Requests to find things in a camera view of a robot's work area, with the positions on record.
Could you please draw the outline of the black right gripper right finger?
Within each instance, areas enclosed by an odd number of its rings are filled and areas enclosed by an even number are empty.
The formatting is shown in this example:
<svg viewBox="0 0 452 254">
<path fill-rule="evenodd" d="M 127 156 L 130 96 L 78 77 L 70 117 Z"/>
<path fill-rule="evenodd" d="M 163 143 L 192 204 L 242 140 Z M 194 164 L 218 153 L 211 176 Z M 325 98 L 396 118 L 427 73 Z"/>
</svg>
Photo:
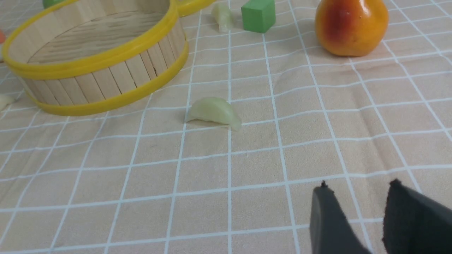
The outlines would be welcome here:
<svg viewBox="0 0 452 254">
<path fill-rule="evenodd" d="M 450 254 L 452 211 L 398 179 L 389 183 L 383 238 L 389 254 Z"/>
</svg>

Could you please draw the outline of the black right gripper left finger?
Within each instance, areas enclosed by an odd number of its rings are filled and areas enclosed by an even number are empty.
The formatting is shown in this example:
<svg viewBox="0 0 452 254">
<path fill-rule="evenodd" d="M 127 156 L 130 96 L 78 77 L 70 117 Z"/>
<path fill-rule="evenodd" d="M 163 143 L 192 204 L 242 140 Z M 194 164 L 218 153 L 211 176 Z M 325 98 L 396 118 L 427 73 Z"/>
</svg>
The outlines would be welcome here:
<svg viewBox="0 0 452 254">
<path fill-rule="evenodd" d="M 369 254 L 325 181 L 312 190 L 310 244 L 313 254 Z"/>
</svg>

